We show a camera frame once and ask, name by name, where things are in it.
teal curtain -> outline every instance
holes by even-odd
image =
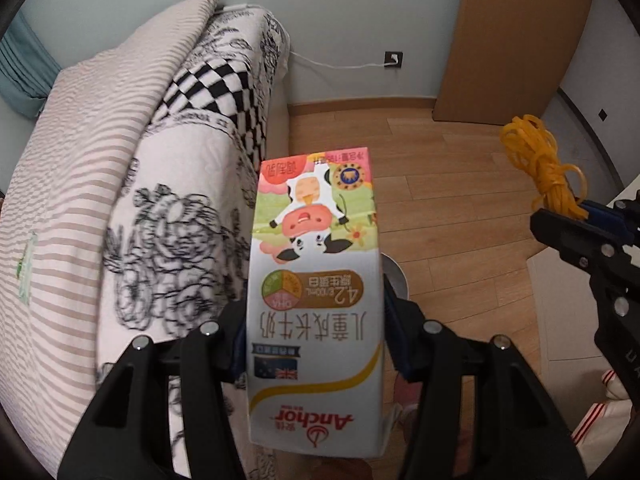
[[[60,70],[18,12],[0,41],[0,95],[16,112],[36,118]]]

cow's ear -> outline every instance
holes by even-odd
[[[353,242],[349,240],[344,240],[341,238],[340,240],[333,240],[331,235],[327,235],[324,239],[324,245],[326,246],[325,253],[336,254],[341,253],[343,250],[348,249],[353,245]]]
[[[276,258],[282,260],[283,262],[290,262],[292,260],[297,260],[299,256],[293,249],[284,249],[284,251],[278,254]]]

wooden door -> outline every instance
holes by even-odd
[[[578,46],[591,0],[461,0],[433,118],[540,116]]]

yellow rope bundle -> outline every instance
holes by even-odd
[[[587,179],[577,166],[560,163],[558,144],[545,123],[532,115],[514,117],[500,132],[500,142],[514,167],[528,173],[536,183],[540,196],[533,201],[533,209],[542,201],[545,208],[555,213],[576,220],[587,218],[588,213],[578,206],[587,197]],[[580,176],[577,202],[564,176],[567,171]]]

white fabric with red stripe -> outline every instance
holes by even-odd
[[[591,406],[573,438],[580,452],[587,474],[591,475],[616,446],[629,424],[632,403],[625,388],[613,370],[602,375],[607,402]]]

